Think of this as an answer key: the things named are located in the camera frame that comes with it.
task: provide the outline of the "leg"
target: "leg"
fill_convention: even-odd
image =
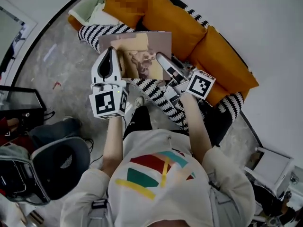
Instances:
[[[28,135],[32,139],[35,149],[66,137],[79,136],[80,121],[67,118],[57,123],[41,125],[32,129]]]
[[[133,131],[150,131],[152,130],[152,124],[148,109],[146,106],[140,106],[134,112],[131,122],[127,126],[123,139]]]

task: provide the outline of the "pixelated area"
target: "pixelated area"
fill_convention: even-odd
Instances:
[[[193,82],[188,90],[200,95],[201,97],[204,97],[210,85],[211,85],[210,81],[198,75],[195,75]]]
[[[115,2],[129,13],[144,13],[147,8],[147,0],[115,0]]]
[[[115,101],[113,92],[105,92],[95,96],[97,114],[115,111]]]
[[[127,102],[127,94],[126,94],[125,91],[122,91],[121,103],[120,103],[120,110],[121,110],[123,113],[125,113],[126,102]]]

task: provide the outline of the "white wall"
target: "white wall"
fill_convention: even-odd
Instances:
[[[27,50],[52,17],[70,0],[6,0],[37,23],[24,42],[10,69],[5,85],[10,86]]]
[[[182,0],[214,25],[260,86],[243,111],[266,148],[303,168],[303,0]]]

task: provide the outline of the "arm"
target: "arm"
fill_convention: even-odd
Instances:
[[[191,149],[208,175],[214,175],[220,192],[229,197],[217,196],[215,205],[224,226],[248,226],[255,213],[255,197],[245,174],[226,157],[219,148],[211,147],[208,133],[196,99],[190,94],[181,96],[187,118]]]
[[[122,118],[109,120],[101,170],[89,169],[83,175],[74,193],[64,202],[60,226],[87,227],[91,204],[102,198],[110,177],[123,159]]]
[[[195,159],[202,164],[204,155],[212,148],[203,117],[193,95],[183,93],[180,100],[187,119],[191,150]]]
[[[220,192],[230,198],[226,201],[218,197],[215,201],[220,221],[237,223],[226,223],[224,226],[248,226],[254,216],[256,202],[252,185],[245,174],[218,147],[205,154],[202,167],[210,178],[213,176]]]
[[[87,227],[91,204],[104,196],[109,179],[107,174],[98,169],[84,172],[72,194],[64,201],[60,227]]]
[[[103,168],[109,177],[123,160],[122,117],[111,118],[108,124],[107,138],[103,151]]]

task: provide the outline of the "chair backrest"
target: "chair backrest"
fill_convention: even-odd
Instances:
[[[90,154],[84,140],[65,138],[43,146],[32,154],[37,178],[50,200],[70,192],[89,168]]]

